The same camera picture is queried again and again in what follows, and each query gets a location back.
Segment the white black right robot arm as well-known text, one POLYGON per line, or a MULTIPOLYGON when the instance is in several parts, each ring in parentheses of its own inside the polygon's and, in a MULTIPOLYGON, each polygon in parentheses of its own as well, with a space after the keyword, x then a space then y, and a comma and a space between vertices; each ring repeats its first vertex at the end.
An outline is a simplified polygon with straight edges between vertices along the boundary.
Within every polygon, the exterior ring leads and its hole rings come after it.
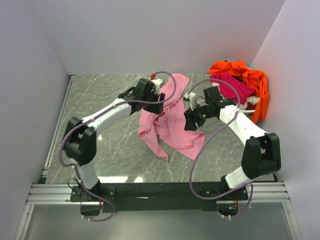
POLYGON ((243 143, 241 166, 222 177, 223 184, 219 187, 221 197, 230 200, 237 194, 237 187, 281 169, 280 139, 277 134, 267 133, 255 125, 238 109, 233 99, 222 97, 217 86, 209 87, 203 93, 204 105, 196 103, 195 93, 184 95, 190 101, 190 108, 184 112, 184 129, 196 131, 207 119, 217 118, 243 143))

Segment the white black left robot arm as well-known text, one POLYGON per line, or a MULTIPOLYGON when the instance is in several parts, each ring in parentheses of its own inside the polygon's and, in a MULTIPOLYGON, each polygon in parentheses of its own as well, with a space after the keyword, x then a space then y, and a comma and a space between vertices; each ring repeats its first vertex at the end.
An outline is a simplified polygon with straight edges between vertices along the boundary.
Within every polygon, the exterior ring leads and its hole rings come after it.
POLYGON ((165 99, 166 95, 160 92, 163 85, 164 82, 159 78, 141 78, 136 86, 118 95, 103 109, 82 119, 73 117, 69 120, 64 134, 68 138, 64 141, 62 150, 75 166, 84 184, 82 195, 88 201, 94 201, 100 195, 100 180, 92 163, 97 153, 98 136, 117 121, 142 109, 160 114, 164 104, 155 103, 165 99))

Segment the light pink t shirt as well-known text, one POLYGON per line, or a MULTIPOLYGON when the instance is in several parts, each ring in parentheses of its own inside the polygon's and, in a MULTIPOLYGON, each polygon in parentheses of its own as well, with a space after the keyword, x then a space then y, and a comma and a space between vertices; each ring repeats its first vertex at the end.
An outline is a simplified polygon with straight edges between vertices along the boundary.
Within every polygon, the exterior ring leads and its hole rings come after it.
POLYGON ((190 79, 182 74, 174 74, 176 90, 173 97, 163 104, 159 115, 142 110, 139 119, 138 136, 159 158, 169 160, 168 154, 158 140, 194 160, 205 143, 206 135, 201 130, 186 131, 185 106, 182 94, 190 79))

